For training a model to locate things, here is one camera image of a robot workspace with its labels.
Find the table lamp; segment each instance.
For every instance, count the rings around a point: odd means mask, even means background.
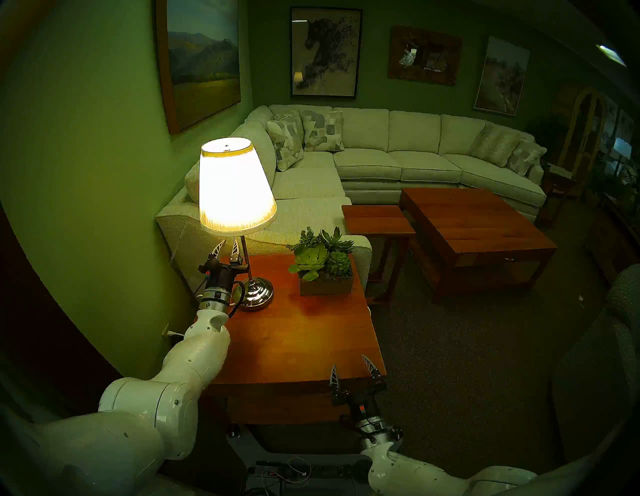
[[[273,299],[273,285],[253,277],[244,235],[267,227],[277,206],[253,144],[246,138],[221,138],[200,150],[200,224],[223,237],[240,236],[249,279],[242,281],[241,308],[259,310]]]
[[[629,145],[622,138],[616,138],[616,142],[613,144],[613,150],[618,152],[618,163],[616,164],[616,171],[613,173],[614,177],[618,175],[618,169],[620,168],[620,159],[624,157],[629,160],[631,158],[631,145]]]

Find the white sofa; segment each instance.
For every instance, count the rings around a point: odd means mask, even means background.
[[[471,157],[473,140],[485,121],[386,109],[334,108],[344,118],[342,152],[305,152],[284,172],[276,172],[273,144],[265,131],[276,113],[290,108],[330,111],[331,107],[271,105],[253,110],[232,136],[248,138],[260,157],[276,199],[276,220],[246,237],[250,253],[288,253],[310,225],[314,231],[340,227],[345,232],[342,205],[396,204],[402,188],[486,188],[533,221],[545,201],[538,163],[528,177]],[[517,131],[523,139],[533,136]],[[197,266],[219,239],[200,229],[198,192],[200,166],[184,178],[185,186],[156,216],[170,250],[195,290],[202,281]],[[371,245],[354,240],[358,274],[366,285]]]

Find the throw pillow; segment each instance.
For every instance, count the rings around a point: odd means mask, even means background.
[[[536,161],[546,152],[545,147],[522,140],[509,157],[507,167],[518,175],[526,176]]]
[[[302,124],[305,128],[305,151],[340,152],[342,144],[342,112],[327,113],[303,110]]]
[[[273,142],[279,171],[286,171],[305,155],[293,116],[285,115],[280,120],[270,120],[267,122],[267,132]]]
[[[487,122],[471,146],[471,156],[504,167],[520,139],[515,131]]]
[[[305,143],[305,128],[302,126],[302,116],[300,115],[300,110],[298,110],[298,109],[287,110],[286,112],[282,112],[280,114],[274,115],[272,120],[280,120],[285,115],[293,116],[294,120],[296,121],[296,133],[298,134],[298,137],[300,138],[300,142],[304,145],[304,143]]]

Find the carpet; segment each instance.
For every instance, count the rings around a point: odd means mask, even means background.
[[[457,477],[490,465],[541,474],[565,463],[550,378],[607,291],[582,246],[594,214],[578,201],[565,202],[545,231],[558,250],[529,292],[451,296],[434,304],[407,256],[393,301],[371,308],[388,372],[378,402],[385,419],[404,430],[402,454]],[[376,267],[382,242],[372,245]],[[252,430],[273,452],[359,451],[338,424]]]

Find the lamp base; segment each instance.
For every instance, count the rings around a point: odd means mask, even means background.
[[[273,300],[273,284],[265,278],[245,279],[242,285],[244,286],[244,299],[240,303],[242,310],[260,310]]]

